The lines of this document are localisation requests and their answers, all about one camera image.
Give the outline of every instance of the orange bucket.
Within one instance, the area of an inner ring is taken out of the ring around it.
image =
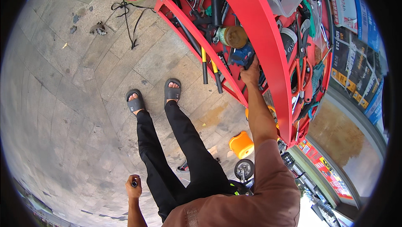
[[[229,140],[229,148],[236,154],[237,158],[244,159],[254,151],[254,142],[246,131],[241,131],[240,134]]]

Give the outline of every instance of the person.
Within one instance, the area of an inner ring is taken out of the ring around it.
[[[147,184],[159,208],[163,226],[297,226],[300,192],[284,165],[277,144],[274,118],[258,88],[258,58],[240,69],[249,90],[249,126],[254,140],[254,195],[234,195],[234,187],[220,164],[205,148],[190,119],[179,109],[181,84],[165,84],[165,111],[180,148],[187,158],[191,182],[185,188],[168,166],[141,93],[128,92],[126,101],[137,116],[138,149],[146,165]],[[139,208],[141,179],[129,176],[125,184],[128,227],[147,226]]]

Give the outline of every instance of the stone tile floor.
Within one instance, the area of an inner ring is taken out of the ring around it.
[[[145,0],[142,6],[154,6]],[[8,42],[1,71],[1,138],[9,168],[23,186],[54,214],[82,226],[126,226],[124,183],[140,174],[140,206],[148,226],[160,226],[157,207],[145,183],[138,155],[136,118],[124,96],[144,95],[170,167],[181,152],[163,109],[163,86],[176,77],[183,84],[179,105],[207,148],[217,146],[229,178],[238,161],[227,156],[229,139],[249,130],[244,107],[214,81],[203,85],[201,64],[155,13],[146,10],[130,49],[120,0],[29,0]],[[130,30],[141,9],[130,7]],[[70,34],[73,15],[80,15]],[[102,21],[107,35],[89,34]],[[188,184],[189,174],[177,173]]]

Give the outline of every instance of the man's arm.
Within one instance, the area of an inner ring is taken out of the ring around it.
[[[258,88],[260,68],[256,54],[249,69],[244,70],[242,67],[240,74],[249,91],[249,126],[254,148],[258,149],[264,140],[276,140],[278,135],[274,118]]]
[[[137,187],[133,187],[131,183],[137,182]],[[139,175],[131,175],[125,184],[128,194],[128,227],[147,227],[139,208],[139,196],[142,194],[141,179]]]

